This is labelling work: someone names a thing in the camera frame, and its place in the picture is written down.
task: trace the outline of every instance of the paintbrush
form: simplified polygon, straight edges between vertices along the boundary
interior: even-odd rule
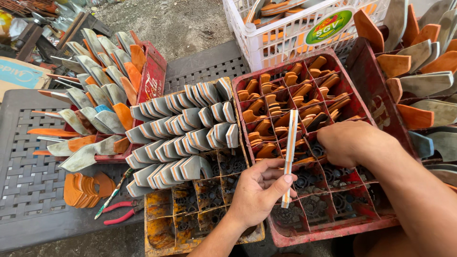
[[[98,217],[100,217],[101,212],[103,211],[104,208],[108,207],[108,205],[110,204],[111,200],[116,196],[117,192],[119,192],[119,190],[121,189],[122,182],[124,182],[124,180],[125,180],[126,178],[128,178],[128,177],[132,174],[133,171],[134,171],[134,169],[129,168],[129,169],[124,173],[124,175],[122,175],[121,181],[117,184],[116,189],[114,189],[113,193],[112,193],[111,196],[108,198],[108,200],[105,202],[105,204],[103,204],[103,206],[100,208],[100,210],[98,211],[97,215],[95,215],[94,220],[96,220]]]

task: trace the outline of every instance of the fingernail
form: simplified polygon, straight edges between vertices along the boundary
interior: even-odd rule
[[[292,180],[293,180],[293,177],[292,177],[291,175],[289,175],[289,174],[286,174],[286,175],[284,176],[284,180],[285,180],[287,183],[291,183]]]

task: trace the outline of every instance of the hand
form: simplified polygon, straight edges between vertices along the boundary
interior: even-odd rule
[[[284,159],[263,159],[243,171],[239,177],[232,205],[225,217],[247,229],[262,222],[274,204],[297,180],[297,175],[284,175]],[[290,195],[297,192],[290,188]]]
[[[395,151],[400,143],[391,135],[364,121],[344,121],[318,130],[317,139],[327,159],[342,167],[367,166],[373,158]]]

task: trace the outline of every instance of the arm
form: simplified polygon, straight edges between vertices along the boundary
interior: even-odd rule
[[[360,164],[373,173],[419,255],[457,256],[457,195],[394,137],[366,122],[348,121],[321,128],[318,140],[329,162]]]
[[[297,175],[275,169],[283,165],[284,159],[263,159],[243,171],[227,214],[188,257],[228,256],[241,234],[262,222],[297,180]],[[290,195],[296,197],[297,193],[291,189]]]

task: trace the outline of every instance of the pliers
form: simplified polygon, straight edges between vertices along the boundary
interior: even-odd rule
[[[133,200],[133,201],[125,201],[125,202],[120,202],[117,204],[113,204],[110,207],[106,207],[103,209],[102,213],[112,211],[114,209],[117,209],[119,207],[128,207],[128,206],[133,206],[133,209],[131,209],[129,212],[127,212],[124,216],[115,219],[115,220],[105,220],[103,224],[105,225],[113,225],[117,223],[121,223],[128,218],[132,217],[134,214],[137,214],[140,212],[140,210],[144,209],[144,201],[143,199],[141,200]]]

